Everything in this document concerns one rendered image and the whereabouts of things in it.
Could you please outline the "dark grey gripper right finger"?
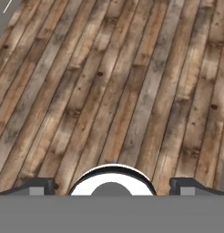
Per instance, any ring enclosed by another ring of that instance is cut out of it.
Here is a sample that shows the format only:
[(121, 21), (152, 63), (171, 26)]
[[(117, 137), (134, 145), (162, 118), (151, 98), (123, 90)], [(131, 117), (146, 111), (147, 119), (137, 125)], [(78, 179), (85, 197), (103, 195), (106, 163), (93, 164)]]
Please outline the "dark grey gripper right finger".
[(202, 196), (219, 195), (224, 196), (224, 192), (210, 187), (205, 187), (192, 177), (172, 177), (169, 180), (172, 196)]

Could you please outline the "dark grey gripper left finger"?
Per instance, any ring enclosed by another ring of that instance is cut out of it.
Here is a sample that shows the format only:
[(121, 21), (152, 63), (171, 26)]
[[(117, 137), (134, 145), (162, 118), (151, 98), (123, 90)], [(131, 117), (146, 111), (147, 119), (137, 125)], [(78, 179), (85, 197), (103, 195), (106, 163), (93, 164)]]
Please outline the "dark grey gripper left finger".
[(13, 187), (6, 191), (0, 192), (0, 196), (52, 196), (55, 194), (54, 185), (55, 180), (51, 177), (32, 178), (20, 187)]

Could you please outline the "white and black round disc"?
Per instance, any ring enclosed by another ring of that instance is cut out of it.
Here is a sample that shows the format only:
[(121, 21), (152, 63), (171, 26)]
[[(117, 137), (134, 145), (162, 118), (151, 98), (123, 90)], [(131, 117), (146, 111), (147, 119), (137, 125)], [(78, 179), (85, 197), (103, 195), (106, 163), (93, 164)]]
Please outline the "white and black round disc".
[(117, 187), (125, 196), (155, 196), (150, 179), (136, 168), (122, 164), (93, 167), (79, 177), (69, 191), (70, 196), (110, 196)]

